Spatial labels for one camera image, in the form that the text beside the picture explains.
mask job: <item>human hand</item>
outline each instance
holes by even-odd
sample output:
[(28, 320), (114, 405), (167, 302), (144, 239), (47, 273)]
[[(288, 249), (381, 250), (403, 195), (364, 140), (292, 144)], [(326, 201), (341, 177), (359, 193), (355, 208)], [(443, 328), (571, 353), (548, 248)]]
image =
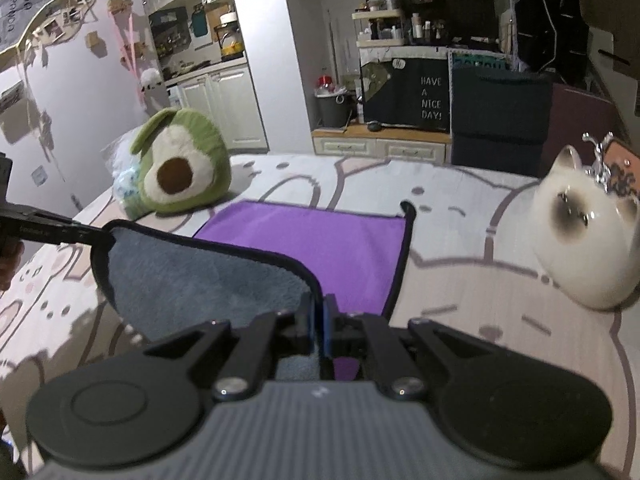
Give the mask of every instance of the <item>human hand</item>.
[(20, 258), (24, 252), (24, 244), (15, 240), (7, 240), (0, 256), (0, 290), (9, 290), (15, 271), (20, 266)]

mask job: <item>purple towel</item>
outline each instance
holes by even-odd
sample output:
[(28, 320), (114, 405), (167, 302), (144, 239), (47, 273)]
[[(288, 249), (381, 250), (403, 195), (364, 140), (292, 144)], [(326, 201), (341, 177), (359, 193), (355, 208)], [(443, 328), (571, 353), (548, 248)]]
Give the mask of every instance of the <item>purple towel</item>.
[[(386, 217), (296, 205), (236, 202), (211, 218), (200, 240), (285, 254), (302, 262), (334, 294), (341, 312), (391, 316), (408, 255), (415, 209)], [(357, 366), (336, 367), (353, 379)]]

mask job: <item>pillow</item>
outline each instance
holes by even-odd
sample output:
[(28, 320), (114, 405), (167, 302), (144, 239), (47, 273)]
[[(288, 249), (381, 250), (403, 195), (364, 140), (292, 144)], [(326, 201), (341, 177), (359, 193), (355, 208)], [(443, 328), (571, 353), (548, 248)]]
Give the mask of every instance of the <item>pillow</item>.
[(197, 110), (165, 108), (151, 117), (131, 145), (140, 153), (138, 188), (159, 213), (179, 213), (222, 197), (231, 166), (220, 131)]

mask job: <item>white plush toy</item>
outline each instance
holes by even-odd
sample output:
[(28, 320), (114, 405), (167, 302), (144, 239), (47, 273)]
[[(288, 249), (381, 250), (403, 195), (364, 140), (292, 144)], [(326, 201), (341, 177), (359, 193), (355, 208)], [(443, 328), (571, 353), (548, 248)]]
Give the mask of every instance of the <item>white plush toy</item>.
[(604, 310), (640, 282), (640, 208), (635, 197), (608, 189), (600, 144), (590, 170), (573, 146), (562, 149), (536, 191), (531, 240), (540, 264), (569, 297)]
[(157, 68), (147, 68), (140, 75), (140, 84), (142, 85), (143, 92), (153, 90), (157, 86), (160, 86), (160, 83), (162, 83), (162, 76), (160, 75), (160, 72), (158, 72)]

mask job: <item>black storage box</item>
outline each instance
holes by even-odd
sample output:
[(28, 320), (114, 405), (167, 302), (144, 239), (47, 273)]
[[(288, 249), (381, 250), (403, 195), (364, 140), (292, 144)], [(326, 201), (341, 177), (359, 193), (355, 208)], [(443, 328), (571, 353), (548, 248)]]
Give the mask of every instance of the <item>black storage box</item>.
[(452, 81), (452, 163), (537, 176), (552, 83), (484, 67), (456, 68)]

